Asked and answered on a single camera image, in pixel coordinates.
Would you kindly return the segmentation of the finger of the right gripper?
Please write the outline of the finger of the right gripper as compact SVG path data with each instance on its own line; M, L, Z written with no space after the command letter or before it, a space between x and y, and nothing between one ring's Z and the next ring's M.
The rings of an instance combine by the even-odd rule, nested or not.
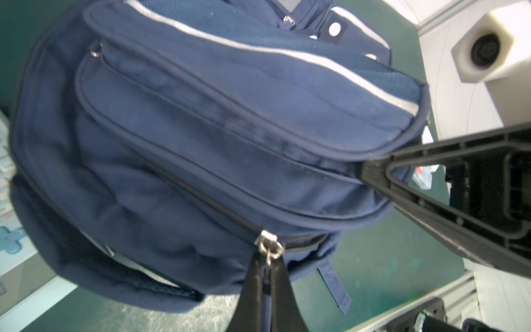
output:
M398 180L406 167L445 169L442 202ZM362 180L457 255L530 276L530 125L401 149L362 166Z

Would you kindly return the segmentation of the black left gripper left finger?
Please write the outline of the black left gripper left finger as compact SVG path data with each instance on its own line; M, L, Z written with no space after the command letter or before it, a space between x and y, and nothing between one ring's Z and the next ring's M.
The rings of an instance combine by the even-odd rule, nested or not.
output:
M250 261L239 301L226 332L264 330L264 267L262 256L255 253Z

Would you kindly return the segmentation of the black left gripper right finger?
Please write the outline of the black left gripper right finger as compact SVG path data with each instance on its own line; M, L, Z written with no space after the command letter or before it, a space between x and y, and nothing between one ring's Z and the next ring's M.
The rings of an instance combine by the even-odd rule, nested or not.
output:
M271 331L308 332L295 299L283 257L270 269Z

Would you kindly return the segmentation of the navy blue backpack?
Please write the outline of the navy blue backpack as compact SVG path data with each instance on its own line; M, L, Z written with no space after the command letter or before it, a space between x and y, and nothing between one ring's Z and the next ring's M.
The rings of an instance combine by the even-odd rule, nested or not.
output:
M11 115L11 201L45 262L184 313L241 291L259 238L291 279L392 203L362 164L419 141L425 83L332 1L83 1L41 35Z

